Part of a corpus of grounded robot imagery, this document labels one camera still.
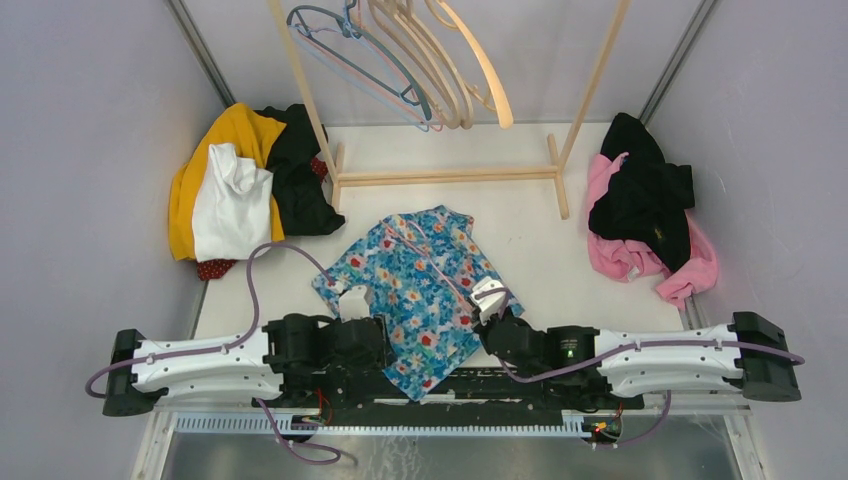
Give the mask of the wooden hanger back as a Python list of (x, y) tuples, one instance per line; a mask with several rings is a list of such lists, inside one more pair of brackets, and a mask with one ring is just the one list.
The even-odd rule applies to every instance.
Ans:
[(470, 97), (445, 48), (415, 13), (412, 1), (367, 1), (367, 10), (378, 30), (388, 39), (421, 86), (433, 116), (450, 129), (473, 123)]

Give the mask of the wooden hanger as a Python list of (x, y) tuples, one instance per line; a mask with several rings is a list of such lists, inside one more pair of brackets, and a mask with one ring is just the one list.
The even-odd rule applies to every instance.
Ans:
[(367, 1), (367, 10), (378, 30), (388, 39), (421, 86), (433, 116), (450, 129), (473, 123), (470, 97), (445, 48), (415, 13), (412, 1)]
[(495, 114), (500, 128), (511, 128), (514, 125), (514, 116), (508, 96), (492, 61), (479, 40), (446, 1), (426, 0), (425, 4), (438, 22), (462, 35), (482, 71), (485, 90), (482, 91), (479, 86), (463, 81), (466, 92), (482, 107)]
[(484, 88), (466, 80), (436, 33), (417, 15), (413, 1), (370, 1), (368, 10), (379, 29), (411, 61), (412, 77), (421, 86), (422, 101), (433, 111), (434, 121), (449, 129), (469, 129), (478, 103), (494, 113), (501, 126), (511, 126), (509, 101), (480, 42), (447, 2), (427, 1), (425, 6), (438, 23), (463, 37), (483, 73)]

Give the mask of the blue floral skirt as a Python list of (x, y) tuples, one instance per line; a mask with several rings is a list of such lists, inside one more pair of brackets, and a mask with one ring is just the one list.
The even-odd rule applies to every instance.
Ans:
[[(440, 205), (382, 220), (410, 239), (416, 236), (415, 243), (423, 246), (425, 240), (408, 225), (418, 224), (439, 268), (468, 301), (476, 283), (500, 277), (472, 238), (470, 215)], [(355, 285), (371, 289), (371, 313), (384, 319), (397, 355), (383, 373), (412, 400), (425, 397), (481, 346), (472, 330), (472, 312), (463, 311), (429, 263), (390, 237), (380, 222), (311, 282), (334, 315), (340, 295)]]

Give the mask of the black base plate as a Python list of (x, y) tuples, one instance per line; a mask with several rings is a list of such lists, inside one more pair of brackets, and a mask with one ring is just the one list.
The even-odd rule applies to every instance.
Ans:
[(568, 414), (641, 410), (645, 402), (615, 397), (598, 379), (523, 384), (495, 368), (460, 368), (418, 401), (381, 371), (335, 369), (289, 377), (266, 405), (317, 410), (337, 427), (529, 427), (561, 426)]

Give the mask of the wooden hanger middle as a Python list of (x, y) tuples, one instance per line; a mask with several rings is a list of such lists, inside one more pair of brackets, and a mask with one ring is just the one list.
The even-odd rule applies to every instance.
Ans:
[(466, 80), (436, 33), (417, 15), (413, 1), (370, 1), (368, 10), (379, 29), (411, 61), (412, 77), (421, 86), (422, 101), (433, 111), (434, 121), (449, 129), (469, 129), (478, 103), (494, 113), (501, 126), (511, 126), (509, 101), (480, 42), (447, 2), (427, 1), (425, 6), (438, 23), (463, 37), (483, 73), (484, 88)]

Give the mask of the pink garment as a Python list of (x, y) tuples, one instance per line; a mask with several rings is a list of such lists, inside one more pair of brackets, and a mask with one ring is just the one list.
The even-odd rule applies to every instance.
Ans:
[[(586, 194), (587, 225), (589, 210), (594, 201), (606, 191), (600, 185), (619, 169), (618, 160), (612, 162), (601, 154), (590, 162)], [(696, 293), (713, 288), (718, 280), (719, 262), (714, 247), (703, 231), (686, 211), (691, 241), (691, 258), (679, 270), (665, 267), (650, 248), (635, 240), (605, 240), (589, 230), (587, 234), (589, 261), (597, 272), (622, 283), (637, 278), (660, 275), (655, 286), (657, 294), (666, 302), (682, 309), (685, 300)]]

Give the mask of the wooden hanger front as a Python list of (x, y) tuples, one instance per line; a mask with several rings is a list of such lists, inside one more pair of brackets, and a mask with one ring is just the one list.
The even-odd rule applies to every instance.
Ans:
[(463, 81), (466, 92), (482, 107), (495, 114), (500, 128), (511, 128), (514, 125), (514, 116), (508, 96), (492, 61), (479, 40), (446, 1), (426, 0), (425, 4), (438, 22), (462, 35), (482, 71), (485, 90), (482, 91), (479, 86)]

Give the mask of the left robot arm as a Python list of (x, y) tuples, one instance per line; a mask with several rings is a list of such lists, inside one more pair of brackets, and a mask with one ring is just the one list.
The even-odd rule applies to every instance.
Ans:
[(381, 375), (395, 359), (380, 317), (288, 314), (249, 338), (175, 342), (127, 329), (113, 345), (102, 413), (129, 417), (204, 403), (315, 408), (318, 394), (339, 392), (350, 378)]

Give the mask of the black garment pile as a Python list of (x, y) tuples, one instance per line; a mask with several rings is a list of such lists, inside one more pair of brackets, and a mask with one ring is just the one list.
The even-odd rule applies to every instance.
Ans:
[(679, 270), (691, 258), (692, 167), (667, 162), (644, 124), (625, 112), (614, 117), (600, 154), (620, 164), (600, 182), (606, 191), (589, 210), (589, 230), (605, 240), (640, 241), (670, 271)]
[(306, 107), (292, 104), (285, 110), (268, 106), (257, 112), (285, 125), (267, 157), (273, 174), (272, 196), (287, 236), (324, 236), (345, 224), (345, 217), (326, 200), (322, 182), (326, 170), (315, 170), (321, 152)]

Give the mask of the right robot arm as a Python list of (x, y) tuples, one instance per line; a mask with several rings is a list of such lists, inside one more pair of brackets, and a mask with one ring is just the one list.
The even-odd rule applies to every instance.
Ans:
[(747, 400), (802, 398), (783, 329), (763, 316), (736, 312), (731, 322), (678, 332), (631, 333), (584, 326), (536, 330), (506, 310), (477, 321), (484, 350), (509, 377), (578, 393), (591, 408), (658, 391), (738, 391)]

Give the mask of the red dotted garment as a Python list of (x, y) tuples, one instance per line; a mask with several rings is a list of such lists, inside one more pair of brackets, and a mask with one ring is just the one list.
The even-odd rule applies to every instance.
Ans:
[(197, 277), (204, 282), (221, 279), (235, 264), (237, 260), (214, 259), (196, 263)]

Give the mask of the black garment left pile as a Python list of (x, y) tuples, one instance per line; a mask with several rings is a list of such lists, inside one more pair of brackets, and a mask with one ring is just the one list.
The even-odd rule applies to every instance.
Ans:
[(345, 217), (326, 200), (322, 182), (326, 170), (315, 170), (321, 152), (306, 107), (292, 104), (285, 110), (268, 106), (257, 112), (285, 125), (267, 157), (273, 174), (272, 196), (287, 236), (324, 236), (345, 224)]

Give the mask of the black garment right pile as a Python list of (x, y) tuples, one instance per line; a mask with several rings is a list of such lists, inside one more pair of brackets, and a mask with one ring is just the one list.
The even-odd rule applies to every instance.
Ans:
[(606, 191), (589, 210), (589, 230), (605, 240), (640, 241), (670, 271), (679, 270), (691, 258), (692, 167), (667, 162), (644, 124), (625, 112), (614, 117), (600, 154), (620, 164), (600, 182)]

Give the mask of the white garment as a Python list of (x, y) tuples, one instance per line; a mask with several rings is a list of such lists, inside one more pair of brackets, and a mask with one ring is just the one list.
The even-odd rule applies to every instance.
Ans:
[(192, 212), (196, 260), (246, 260), (271, 240), (272, 178), (232, 143), (208, 147)]

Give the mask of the pink plastic hanger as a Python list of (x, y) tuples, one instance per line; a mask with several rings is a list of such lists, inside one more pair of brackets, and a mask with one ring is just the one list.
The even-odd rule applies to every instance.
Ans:
[[(303, 20), (296, 20), (288, 28), (296, 43), (307, 53), (359, 91), (399, 114), (405, 123), (425, 133), (444, 129), (442, 122), (433, 116), (419, 83), (400, 60), (366, 30), (348, 19), (342, 20), (337, 27), (312, 27)], [(378, 72), (372, 73), (339, 53), (319, 38), (321, 33), (352, 40), (363, 47), (376, 61)]]
[(452, 279), (449, 278), (439, 268), (437, 262), (434, 260), (434, 257), (431, 255), (431, 250), (429, 249), (429, 247), (430, 247), (429, 239), (425, 235), (424, 231), (420, 228), (420, 226), (418, 224), (416, 224), (415, 222), (409, 222), (408, 223), (409, 226), (412, 226), (414, 229), (416, 229), (418, 231), (419, 237), (421, 239), (425, 240), (425, 244), (423, 246), (419, 246), (418, 244), (415, 243), (415, 240), (417, 239), (416, 236), (414, 236), (412, 239), (410, 239), (406, 234), (401, 234), (398, 231), (396, 231), (395, 229), (393, 229), (392, 226), (384, 220), (381, 220), (380, 224), (383, 226), (383, 229), (385, 230), (385, 232), (390, 237), (394, 238), (395, 240), (400, 240), (409, 249), (411, 249), (412, 251), (417, 253), (420, 257), (425, 259), (429, 263), (429, 265), (431, 266), (432, 270), (438, 275), (438, 277), (444, 282), (444, 284), (447, 286), (447, 288), (452, 292), (452, 294), (456, 298), (461, 309), (463, 311), (466, 311), (466, 312), (469, 312), (469, 313), (472, 312), (473, 307), (472, 307), (471, 303), (458, 290), (456, 285), (453, 283)]

